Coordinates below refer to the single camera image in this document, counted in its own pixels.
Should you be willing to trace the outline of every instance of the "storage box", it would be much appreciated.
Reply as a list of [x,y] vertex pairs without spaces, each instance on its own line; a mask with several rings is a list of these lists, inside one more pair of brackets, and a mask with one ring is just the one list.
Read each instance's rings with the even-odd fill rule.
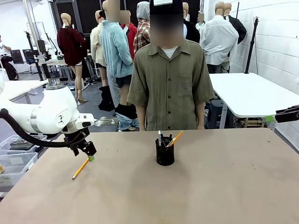
[[[33,137],[46,141],[46,135],[32,135]],[[7,154],[20,154],[20,153],[34,153],[39,146],[33,146],[29,150],[12,150],[10,149],[10,143],[14,141],[14,139],[21,139],[19,135],[10,136],[8,139],[0,143],[0,155],[7,155]]]
[[37,161],[37,153],[0,155],[0,192],[8,192]]

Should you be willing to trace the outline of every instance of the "pencil holder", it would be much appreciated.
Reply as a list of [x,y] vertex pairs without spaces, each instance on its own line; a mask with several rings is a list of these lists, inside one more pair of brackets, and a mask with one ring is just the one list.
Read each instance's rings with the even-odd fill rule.
[[[164,142],[168,145],[172,138],[164,137]],[[157,163],[161,166],[170,166],[174,163],[174,144],[170,147],[159,146],[159,140],[156,140]]]

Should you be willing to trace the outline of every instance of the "yellow pencil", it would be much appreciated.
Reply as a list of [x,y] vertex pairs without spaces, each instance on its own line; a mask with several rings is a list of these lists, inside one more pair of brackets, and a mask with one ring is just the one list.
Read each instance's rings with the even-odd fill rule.
[[76,178],[76,176],[80,173],[80,171],[83,169],[83,167],[86,165],[86,163],[89,161],[89,158],[86,159],[86,161],[82,164],[82,166],[78,169],[78,171],[75,173],[75,175],[72,177],[72,180]]
[[183,133],[183,131],[181,131],[178,135],[177,135],[177,137],[175,137],[175,140],[173,140],[173,142],[170,144],[170,146],[172,146],[177,140],[178,140],[178,138],[181,136],[181,134]]

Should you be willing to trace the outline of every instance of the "dark red jacket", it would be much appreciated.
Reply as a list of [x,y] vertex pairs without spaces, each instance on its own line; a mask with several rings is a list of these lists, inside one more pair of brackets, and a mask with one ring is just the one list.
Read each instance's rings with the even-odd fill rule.
[[74,66],[87,57],[87,42],[73,28],[61,28],[57,34],[57,43],[67,65]]
[[[124,29],[125,28],[125,24],[121,24],[121,28]],[[127,37],[128,37],[128,42],[129,42],[129,48],[130,48],[130,54],[132,59],[134,59],[135,54],[134,54],[134,38],[136,36],[137,33],[137,28],[136,26],[134,26],[133,23],[130,23],[129,27],[128,27],[128,33],[127,33]]]

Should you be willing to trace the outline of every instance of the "olive green shirt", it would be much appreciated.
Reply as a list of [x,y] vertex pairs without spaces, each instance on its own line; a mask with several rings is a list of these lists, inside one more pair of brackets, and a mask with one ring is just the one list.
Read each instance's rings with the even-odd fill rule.
[[195,106],[214,98],[205,54],[184,40],[171,59],[160,47],[139,49],[127,101],[146,107],[146,130],[197,128]]

